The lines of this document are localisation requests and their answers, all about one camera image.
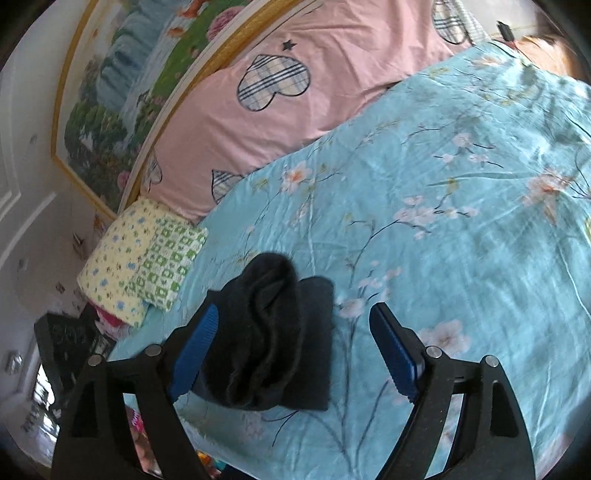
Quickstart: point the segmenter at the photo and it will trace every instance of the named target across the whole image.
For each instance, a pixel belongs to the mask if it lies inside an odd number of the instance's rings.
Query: gold picture frame
[[[81,40],[83,40],[83,36],[87,35],[89,21],[91,20],[93,13],[95,12],[97,6],[100,5],[101,2],[105,1],[106,0],[89,1],[88,6],[86,7],[79,21],[79,24],[76,28],[72,41],[69,45],[68,51],[66,53],[64,66],[62,68],[58,83],[56,100],[54,103],[54,115],[51,132],[51,157],[53,161],[63,170],[65,175],[69,177],[72,183],[88,197],[88,199],[94,204],[97,210],[105,218],[112,220],[116,218],[116,213],[114,212],[114,209],[110,208],[106,204],[104,199],[101,199],[95,193],[95,191],[93,191],[80,178],[80,176],[76,173],[76,171],[74,171],[70,164],[61,158],[61,156],[63,155],[60,155],[59,153],[60,128],[64,128],[60,124],[60,120],[63,122],[63,120],[60,118],[60,115],[63,114],[62,106],[64,102],[64,94],[66,92],[66,86],[69,81],[70,70],[72,68],[72,64],[74,62],[74,58],[76,56],[80,42]],[[193,77],[192,79],[190,79],[188,86],[185,87],[185,89],[182,91],[180,95],[175,95],[175,103],[172,106],[172,108],[162,110],[162,114],[164,115],[164,117],[158,115],[154,119],[152,127],[150,128],[150,132],[145,137],[146,141],[144,141],[140,145],[141,148],[138,147],[139,151],[145,152],[152,149],[154,143],[160,137],[162,130],[167,125],[170,116],[176,111],[177,107],[179,106],[179,104],[181,104],[186,95],[201,80],[222,68],[228,67],[231,64],[232,60],[234,60],[242,51],[244,51],[244,49],[247,48],[247,46],[249,46],[257,38],[257,36],[259,36],[271,24],[276,22],[276,20],[280,19],[283,15],[285,15],[292,8],[294,8],[298,3],[300,3],[300,1],[301,0],[269,0],[265,4],[261,5],[260,8],[253,11],[250,14],[250,16],[243,21],[242,24],[235,28],[235,30],[229,35],[229,37],[225,41],[223,41],[219,46],[217,46],[216,50],[210,56],[208,61],[206,61],[198,71],[190,73]],[[152,140],[148,145],[147,139],[149,138],[151,138]],[[136,162],[137,155],[134,157],[134,164]],[[141,166],[135,166],[134,170],[141,170]],[[121,201],[121,207],[119,208],[119,210],[122,210],[124,207],[130,205],[133,201],[135,201],[135,199],[139,195],[140,185],[141,175],[137,174],[135,178],[133,178],[132,184],[126,186]]]

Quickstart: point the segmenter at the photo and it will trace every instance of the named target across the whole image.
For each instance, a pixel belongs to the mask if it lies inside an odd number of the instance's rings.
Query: blue gripper pad
[[[369,330],[398,392],[415,403],[420,393],[418,380],[425,370],[425,360],[417,345],[408,338],[406,329],[385,303],[377,303],[371,308]]]
[[[195,383],[216,336],[218,323],[219,312],[212,303],[199,320],[174,364],[173,381],[168,387],[168,396],[173,402],[187,393]]]

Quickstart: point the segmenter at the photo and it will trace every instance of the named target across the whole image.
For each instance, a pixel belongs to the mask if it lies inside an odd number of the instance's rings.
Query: painting
[[[56,99],[52,154],[116,212],[166,100],[249,0],[91,0]]]

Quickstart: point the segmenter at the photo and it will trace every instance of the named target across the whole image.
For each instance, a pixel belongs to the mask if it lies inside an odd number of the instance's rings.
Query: bedsheet
[[[373,479],[411,410],[368,329],[385,301],[450,356],[499,357],[541,476],[591,398],[590,94],[498,43],[409,78],[236,185],[204,220],[173,310],[151,309],[112,358],[163,341],[257,253],[284,252],[336,286],[330,408],[241,412],[189,394],[176,407],[195,447],[256,478]]]

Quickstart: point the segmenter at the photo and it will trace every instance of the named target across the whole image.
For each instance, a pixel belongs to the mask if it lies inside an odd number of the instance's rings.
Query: pink pillow
[[[189,93],[148,159],[142,194],[193,222],[245,175],[355,116],[392,84],[463,50],[433,0],[327,0]]]

